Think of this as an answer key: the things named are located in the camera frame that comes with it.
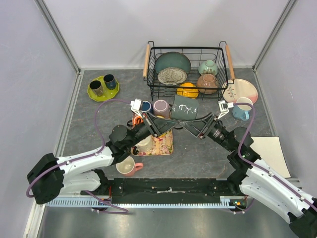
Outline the purple mug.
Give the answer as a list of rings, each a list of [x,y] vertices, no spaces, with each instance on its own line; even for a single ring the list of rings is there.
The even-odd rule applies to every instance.
[[[153,104],[154,115],[170,118],[170,105],[165,100],[157,100]]]

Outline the dark blue mug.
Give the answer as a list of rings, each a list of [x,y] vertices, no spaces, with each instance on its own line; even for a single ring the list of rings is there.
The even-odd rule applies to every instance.
[[[149,101],[143,100],[140,111],[142,114],[145,114],[145,113],[154,114],[152,103]]]

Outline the orange mug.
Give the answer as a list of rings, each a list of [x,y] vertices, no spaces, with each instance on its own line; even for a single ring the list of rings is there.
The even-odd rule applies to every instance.
[[[136,125],[138,125],[138,124],[141,124],[142,122],[143,122],[143,119],[142,119],[141,116],[139,116],[139,115],[134,115],[134,116],[132,117],[132,119],[127,122],[127,126],[128,126],[128,127],[134,127],[134,126],[136,126]]]

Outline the dark green mug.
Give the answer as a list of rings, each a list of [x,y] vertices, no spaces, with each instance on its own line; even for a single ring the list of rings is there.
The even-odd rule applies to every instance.
[[[198,109],[199,102],[196,99],[175,95],[170,118],[180,121],[195,120]]]

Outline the beige mug dark handle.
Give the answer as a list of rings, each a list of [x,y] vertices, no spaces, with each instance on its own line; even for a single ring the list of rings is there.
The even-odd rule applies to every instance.
[[[141,140],[132,148],[132,154],[138,155],[140,153],[148,153],[153,147],[153,137],[150,135],[147,138]]]

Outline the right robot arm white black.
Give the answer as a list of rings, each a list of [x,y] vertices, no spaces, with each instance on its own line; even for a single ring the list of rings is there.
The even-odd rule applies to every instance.
[[[270,208],[300,238],[317,236],[317,199],[281,176],[251,148],[254,141],[248,128],[227,131],[211,115],[180,125],[193,136],[209,137],[230,152],[227,158],[235,169],[226,186],[230,194],[243,193]]]

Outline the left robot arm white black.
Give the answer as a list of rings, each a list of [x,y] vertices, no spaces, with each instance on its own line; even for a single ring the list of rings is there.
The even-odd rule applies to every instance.
[[[124,161],[131,148],[150,135],[162,135],[179,125],[178,119],[161,119],[152,114],[142,114],[143,121],[133,128],[117,125],[109,135],[109,141],[101,147],[69,157],[45,154],[27,175],[29,186],[26,195],[41,205],[63,193],[94,191],[107,193],[109,184],[97,173],[98,168],[116,165]]]

